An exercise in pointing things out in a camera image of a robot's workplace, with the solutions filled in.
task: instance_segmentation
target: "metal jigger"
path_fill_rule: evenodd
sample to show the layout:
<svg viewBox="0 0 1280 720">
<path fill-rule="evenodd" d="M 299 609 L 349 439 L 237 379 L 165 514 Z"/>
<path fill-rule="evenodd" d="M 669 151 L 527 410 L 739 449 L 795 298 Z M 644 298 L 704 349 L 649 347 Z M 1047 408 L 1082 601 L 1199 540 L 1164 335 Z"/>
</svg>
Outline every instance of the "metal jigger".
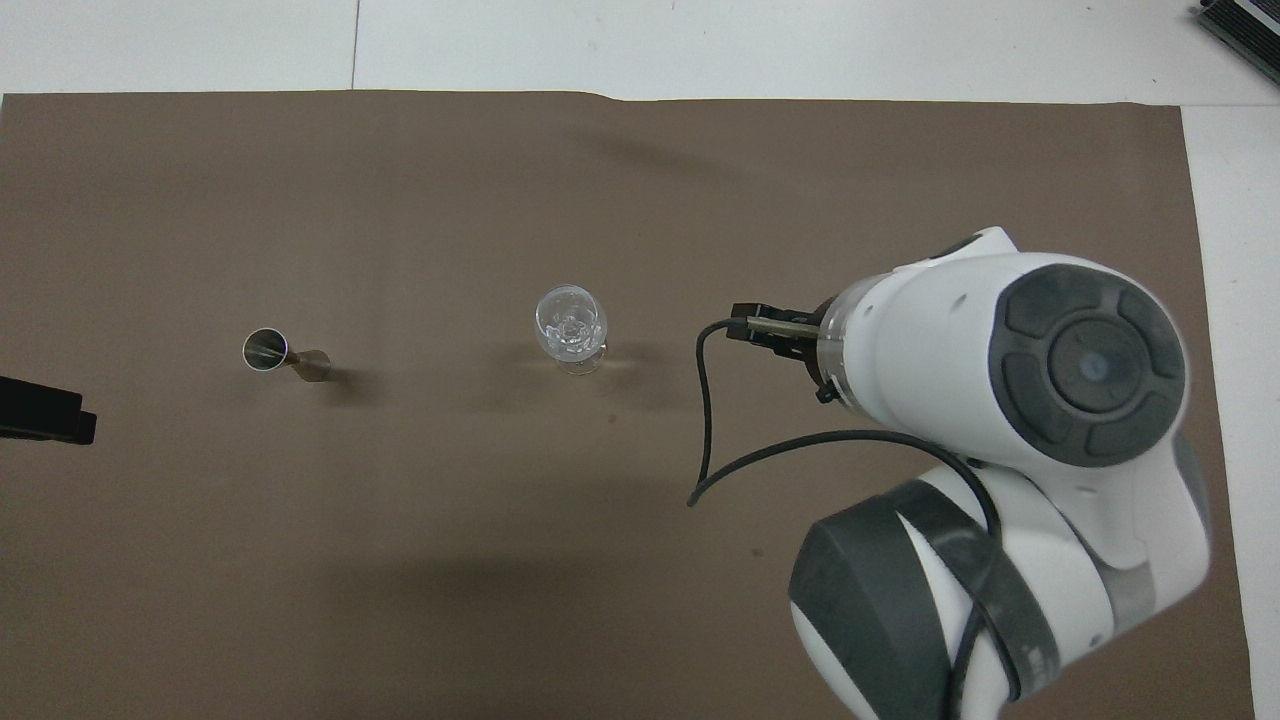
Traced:
<svg viewBox="0 0 1280 720">
<path fill-rule="evenodd" d="M 300 378 L 319 383 L 329 377 L 329 356 L 319 350 L 293 352 L 280 331 L 262 328 L 244 338 L 244 363 L 260 373 L 292 365 Z"/>
</svg>

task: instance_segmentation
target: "white tile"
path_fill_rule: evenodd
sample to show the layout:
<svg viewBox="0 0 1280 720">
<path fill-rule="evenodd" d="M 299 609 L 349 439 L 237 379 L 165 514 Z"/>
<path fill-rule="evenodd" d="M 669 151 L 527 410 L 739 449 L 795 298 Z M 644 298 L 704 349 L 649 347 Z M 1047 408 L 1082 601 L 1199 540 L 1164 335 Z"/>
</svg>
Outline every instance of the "white tile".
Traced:
<svg viewBox="0 0 1280 720">
<path fill-rule="evenodd" d="M 1280 108 L 1185 108 L 1231 530 L 1260 719 L 1280 717 Z"/>
<path fill-rule="evenodd" d="M 1190 0 L 364 0 L 356 87 L 1280 104 Z"/>
<path fill-rule="evenodd" d="M 0 1 L 0 91 L 351 87 L 356 0 Z"/>
</svg>

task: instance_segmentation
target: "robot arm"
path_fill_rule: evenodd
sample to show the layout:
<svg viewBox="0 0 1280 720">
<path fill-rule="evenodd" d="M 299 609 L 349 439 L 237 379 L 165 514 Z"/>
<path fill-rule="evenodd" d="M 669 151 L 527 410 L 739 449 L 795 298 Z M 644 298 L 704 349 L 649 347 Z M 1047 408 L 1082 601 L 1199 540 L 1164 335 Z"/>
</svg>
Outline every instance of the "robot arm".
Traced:
<svg viewBox="0 0 1280 720">
<path fill-rule="evenodd" d="M 1178 433 L 1185 352 L 1132 279 L 988 228 L 813 314 L 735 315 L 737 340 L 804 360 L 819 400 L 977 468 L 978 488 L 937 468 L 801 547 L 797 632 L 863 720 L 955 716 L 956 689 L 961 717 L 995 717 L 1203 580 L 1203 483 Z"/>
</svg>

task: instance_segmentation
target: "brown mat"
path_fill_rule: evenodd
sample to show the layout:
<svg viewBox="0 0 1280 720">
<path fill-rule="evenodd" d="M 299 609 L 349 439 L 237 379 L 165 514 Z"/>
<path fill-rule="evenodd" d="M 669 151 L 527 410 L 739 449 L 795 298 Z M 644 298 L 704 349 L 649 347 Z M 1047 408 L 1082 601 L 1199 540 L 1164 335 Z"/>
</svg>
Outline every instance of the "brown mat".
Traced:
<svg viewBox="0 0 1280 720">
<path fill-rule="evenodd" d="M 8 96 L 0 372 L 99 413 L 0 445 L 12 717 L 845 717 L 794 637 L 808 525 L 929 466 L 822 447 L 696 510 L 692 341 L 986 225 L 1185 331 L 1208 584 L 1005 717 L 1251 717 L 1179 113 L 567 94 Z M 611 320 L 558 373 L 561 282 Z M 255 374 L 244 336 L 329 352 Z M 717 465 L 867 425 L 709 346 Z"/>
</svg>

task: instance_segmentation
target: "cable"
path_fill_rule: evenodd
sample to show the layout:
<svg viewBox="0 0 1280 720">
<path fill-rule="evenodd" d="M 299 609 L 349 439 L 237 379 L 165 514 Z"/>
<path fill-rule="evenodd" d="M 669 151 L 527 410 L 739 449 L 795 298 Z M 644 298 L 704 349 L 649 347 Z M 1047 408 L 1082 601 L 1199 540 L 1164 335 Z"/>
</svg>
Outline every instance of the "cable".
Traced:
<svg viewBox="0 0 1280 720">
<path fill-rule="evenodd" d="M 874 442 L 887 442 L 892 445 L 901 445 L 906 447 L 914 447 L 923 452 L 927 452 L 943 462 L 947 468 L 955 470 L 960 479 L 964 480 L 969 491 L 973 492 L 974 497 L 978 500 L 979 507 L 982 507 L 983 519 L 987 523 L 987 533 L 1001 544 L 1004 536 L 1004 529 L 1000 521 L 1000 512 L 996 510 L 996 502 L 992 500 L 991 493 L 987 488 L 978 480 L 978 475 L 974 474 L 973 469 L 969 468 L 960 457 L 957 457 L 951 451 L 945 447 L 920 439 L 915 436 L 906 433 L 899 433 L 893 430 L 831 430 L 826 433 L 814 433 L 809 436 L 801 436 L 797 438 L 782 441 L 768 447 L 756 450 L 755 452 L 749 452 L 737 460 L 724 465 L 714 474 L 708 475 L 707 471 L 710 469 L 712 460 L 712 393 L 710 384 L 707 379 L 707 360 L 705 360 L 705 345 L 707 338 L 712 336 L 716 331 L 721 328 L 731 327 L 745 327 L 745 318 L 730 318 L 726 320 L 719 320 L 718 323 L 712 323 L 703 332 L 698 333 L 698 343 L 695 346 L 695 359 L 698 361 L 698 382 L 703 391 L 703 461 L 698 471 L 698 484 L 694 486 L 694 492 L 689 496 L 687 505 L 692 507 L 698 503 L 698 500 L 710 489 L 712 486 L 724 479 L 727 475 L 746 468 L 760 460 L 773 457 L 774 455 L 781 455 L 783 452 L 790 452 L 792 450 L 799 450 L 801 447 L 809 447 L 813 445 L 822 445 L 828 442 L 842 442 L 842 441 L 874 441 Z M 978 633 L 982 632 L 986 621 L 982 616 L 982 610 L 974 603 L 969 609 L 969 618 L 965 620 L 964 632 L 960 635 L 960 646 L 956 648 L 956 660 L 951 667 L 951 676 L 947 680 L 946 692 L 946 707 L 947 717 L 951 720 L 960 719 L 960 706 L 964 698 L 964 683 L 969 673 L 969 661 L 973 657 L 973 650 L 978 641 Z M 1005 676 L 1010 684 L 1010 700 L 1016 697 L 1016 674 L 1012 671 L 1012 661 L 1007 656 L 1007 650 L 1001 648 L 1000 643 L 996 644 L 997 655 L 1000 656 L 1001 664 L 1005 666 Z"/>
</svg>

